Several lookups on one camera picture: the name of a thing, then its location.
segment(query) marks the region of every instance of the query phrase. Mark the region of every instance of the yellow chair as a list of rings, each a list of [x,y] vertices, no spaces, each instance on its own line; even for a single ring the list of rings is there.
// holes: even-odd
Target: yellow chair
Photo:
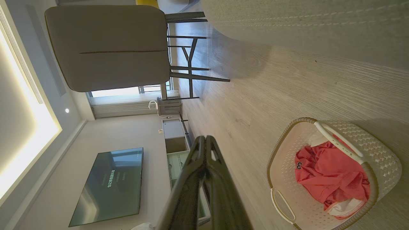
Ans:
[[[148,5],[159,9],[157,0],[136,0],[136,5]]]

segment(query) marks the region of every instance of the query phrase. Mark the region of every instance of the white wall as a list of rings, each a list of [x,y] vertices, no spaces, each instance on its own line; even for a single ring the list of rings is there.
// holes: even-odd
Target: white wall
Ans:
[[[156,114],[89,121],[51,175],[19,229],[68,230],[96,155],[139,147],[144,148],[140,213],[69,230],[129,230],[144,222],[155,226],[171,191],[165,140],[158,132],[161,128],[161,119]]]

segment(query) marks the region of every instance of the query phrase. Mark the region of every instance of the small white object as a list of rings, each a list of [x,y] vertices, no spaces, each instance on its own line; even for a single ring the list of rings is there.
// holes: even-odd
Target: small white object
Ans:
[[[151,223],[142,223],[131,230],[153,230],[153,226]]]
[[[149,110],[158,110],[158,106],[157,106],[157,102],[156,101],[150,101],[148,104],[148,108]]]

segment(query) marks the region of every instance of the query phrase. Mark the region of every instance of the tv screen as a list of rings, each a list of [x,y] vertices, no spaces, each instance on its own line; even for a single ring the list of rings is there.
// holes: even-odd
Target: tv screen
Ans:
[[[139,213],[143,148],[99,153],[69,227]]]

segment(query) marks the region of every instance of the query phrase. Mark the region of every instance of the laundry basket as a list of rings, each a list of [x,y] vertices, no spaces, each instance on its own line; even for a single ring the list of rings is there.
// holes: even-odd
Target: laundry basket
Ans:
[[[295,179],[295,154],[319,130],[329,141],[362,165],[371,186],[368,202],[353,216],[338,220],[323,209]],[[353,151],[333,137],[335,134]],[[362,128],[346,121],[299,118],[286,128],[267,165],[271,199],[277,212],[296,229],[342,230],[364,216],[399,181],[402,166],[396,155]]]

